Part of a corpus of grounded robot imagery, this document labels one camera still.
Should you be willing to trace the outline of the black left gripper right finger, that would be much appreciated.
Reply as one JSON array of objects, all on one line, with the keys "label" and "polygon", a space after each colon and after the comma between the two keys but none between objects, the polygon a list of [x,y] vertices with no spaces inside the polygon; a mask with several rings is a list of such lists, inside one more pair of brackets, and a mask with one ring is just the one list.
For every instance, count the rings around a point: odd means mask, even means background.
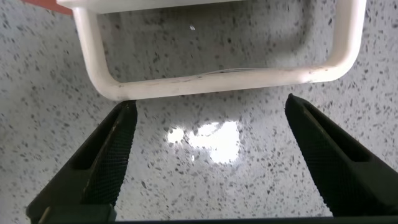
[{"label": "black left gripper right finger", "polygon": [[334,216],[397,215],[397,171],[307,100],[290,94],[285,115]]}]

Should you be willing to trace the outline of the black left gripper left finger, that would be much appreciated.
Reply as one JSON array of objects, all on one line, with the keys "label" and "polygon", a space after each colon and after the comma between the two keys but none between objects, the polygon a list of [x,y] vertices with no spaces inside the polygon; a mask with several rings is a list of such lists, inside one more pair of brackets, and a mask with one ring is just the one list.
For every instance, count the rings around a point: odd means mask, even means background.
[{"label": "black left gripper left finger", "polygon": [[116,105],[26,210],[32,223],[110,223],[137,124],[135,101]]}]

